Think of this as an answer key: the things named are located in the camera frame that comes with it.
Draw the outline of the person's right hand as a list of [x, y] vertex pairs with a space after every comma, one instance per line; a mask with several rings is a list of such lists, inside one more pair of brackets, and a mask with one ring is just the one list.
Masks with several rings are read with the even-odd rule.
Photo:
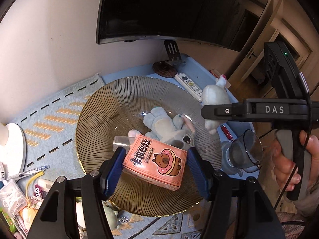
[[[282, 148], [276, 139], [271, 144], [270, 150], [273, 154], [272, 161], [275, 165], [274, 174], [276, 181], [279, 187], [283, 189], [295, 164], [282, 154]], [[310, 188], [318, 181], [318, 138], [315, 135], [309, 136], [306, 150], [311, 154], [311, 169], [308, 182], [308, 188]]]

